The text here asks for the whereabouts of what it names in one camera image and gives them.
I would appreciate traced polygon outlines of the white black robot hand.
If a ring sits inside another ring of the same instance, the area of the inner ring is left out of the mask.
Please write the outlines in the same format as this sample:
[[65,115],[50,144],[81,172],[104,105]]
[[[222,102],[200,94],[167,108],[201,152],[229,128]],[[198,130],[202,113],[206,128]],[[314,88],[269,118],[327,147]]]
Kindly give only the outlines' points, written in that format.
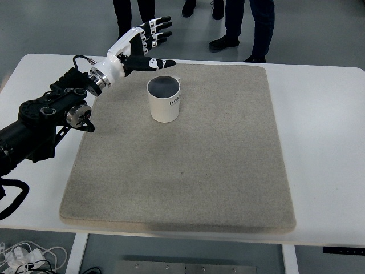
[[90,74],[99,78],[105,86],[111,86],[117,79],[127,77],[133,71],[157,71],[174,66],[174,60],[147,56],[151,49],[171,36],[170,31],[165,31],[171,25],[171,17],[167,16],[131,28],[107,51],[103,61],[93,65]]

